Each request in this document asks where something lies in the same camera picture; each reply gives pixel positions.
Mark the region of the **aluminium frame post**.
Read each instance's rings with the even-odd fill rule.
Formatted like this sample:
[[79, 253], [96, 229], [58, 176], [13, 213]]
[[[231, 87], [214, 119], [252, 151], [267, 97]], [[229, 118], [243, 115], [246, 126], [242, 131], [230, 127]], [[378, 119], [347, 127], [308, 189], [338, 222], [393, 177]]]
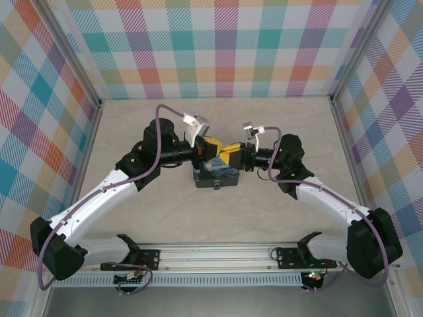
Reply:
[[35, 3], [39, 4], [40, 10], [45, 15], [45, 20], [49, 24], [49, 28], [54, 35], [54, 39], [58, 42], [59, 49], [63, 52], [65, 59], [70, 62], [72, 70], [74, 70], [76, 77], [80, 80], [81, 86], [87, 92], [90, 100], [94, 103], [97, 108], [101, 108], [102, 99], [97, 94], [92, 81], [89, 79], [85, 68], [83, 67], [80, 59], [77, 57], [75, 50], [73, 49], [69, 38], [63, 31], [58, 19], [56, 18], [54, 11], [48, 4], [47, 0], [34, 0]]
[[354, 69], [367, 51], [374, 34], [380, 28], [385, 11], [390, 8], [393, 0], [363, 0], [358, 12], [354, 15], [352, 25], [342, 45], [340, 55], [336, 58], [335, 68], [330, 77], [327, 96], [331, 104], [346, 88]]

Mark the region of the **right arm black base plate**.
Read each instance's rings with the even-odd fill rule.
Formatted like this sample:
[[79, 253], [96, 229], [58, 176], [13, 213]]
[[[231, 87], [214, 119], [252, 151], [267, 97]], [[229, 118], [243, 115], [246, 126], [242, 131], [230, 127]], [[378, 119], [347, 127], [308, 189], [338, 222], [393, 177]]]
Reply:
[[337, 267], [333, 260], [314, 258], [309, 251], [301, 248], [276, 248], [279, 269], [332, 269]]

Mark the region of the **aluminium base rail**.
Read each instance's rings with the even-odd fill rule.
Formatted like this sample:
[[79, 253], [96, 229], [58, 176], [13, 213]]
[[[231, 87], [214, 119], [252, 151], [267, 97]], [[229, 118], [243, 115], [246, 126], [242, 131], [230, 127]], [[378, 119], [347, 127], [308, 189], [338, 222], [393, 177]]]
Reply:
[[160, 251], [158, 273], [277, 272], [275, 248], [294, 248], [295, 242], [150, 243], [142, 250]]

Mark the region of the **aluminium side rail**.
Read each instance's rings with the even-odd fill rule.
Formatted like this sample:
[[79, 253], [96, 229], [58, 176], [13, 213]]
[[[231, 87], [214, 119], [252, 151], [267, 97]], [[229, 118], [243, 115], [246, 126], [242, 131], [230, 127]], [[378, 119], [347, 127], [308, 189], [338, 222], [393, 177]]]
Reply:
[[77, 177], [75, 180], [75, 186], [72, 192], [72, 196], [69, 202], [69, 206], [72, 206], [75, 202], [79, 200], [79, 196], [81, 195], [81, 189], [83, 187], [83, 182], [85, 179], [85, 174], [87, 172], [87, 168], [89, 165], [89, 160], [91, 157], [91, 153], [93, 150], [93, 145], [95, 143], [95, 138], [98, 132], [98, 128], [100, 125], [103, 109], [104, 109], [104, 99], [99, 99], [98, 104], [96, 105], [94, 116], [93, 116], [93, 124], [91, 127], [91, 131], [89, 133], [89, 137], [87, 139], [85, 150], [83, 152], [83, 157], [80, 165], [80, 169], [77, 173]]
[[340, 114], [338, 113], [338, 109], [336, 107], [335, 102], [332, 100], [332, 98], [329, 96], [328, 101], [330, 104], [330, 110], [332, 112], [334, 122], [339, 134], [340, 142], [344, 151], [344, 155], [346, 157], [346, 162], [352, 177], [352, 181], [354, 184], [355, 191], [357, 193], [358, 200], [361, 205], [365, 205], [366, 207], [369, 207], [369, 201], [365, 195], [365, 190], [362, 186], [362, 183], [360, 182], [360, 177], [358, 173], [358, 168], [356, 166], [356, 162], [354, 159], [353, 152], [348, 146], [348, 140], [347, 140], [347, 134], [344, 130], [344, 127], [342, 125]]

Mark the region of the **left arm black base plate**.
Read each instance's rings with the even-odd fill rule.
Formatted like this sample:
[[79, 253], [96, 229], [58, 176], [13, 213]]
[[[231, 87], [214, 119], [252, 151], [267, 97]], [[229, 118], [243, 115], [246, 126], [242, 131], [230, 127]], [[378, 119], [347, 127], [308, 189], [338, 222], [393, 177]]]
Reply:
[[124, 260], [118, 263], [103, 263], [100, 265], [101, 271], [124, 271], [129, 269], [140, 269], [148, 267], [151, 271], [159, 268], [160, 250], [140, 249], [132, 250]]

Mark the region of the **starry night tin box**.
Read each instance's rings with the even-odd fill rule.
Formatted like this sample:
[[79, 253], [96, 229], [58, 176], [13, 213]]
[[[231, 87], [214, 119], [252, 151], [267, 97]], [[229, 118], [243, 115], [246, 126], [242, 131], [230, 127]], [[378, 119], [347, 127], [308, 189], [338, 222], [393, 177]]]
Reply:
[[197, 188], [211, 188], [215, 183], [220, 183], [221, 188], [237, 186], [239, 171], [226, 165], [217, 165], [209, 160], [201, 162], [198, 169], [193, 168], [193, 179]]

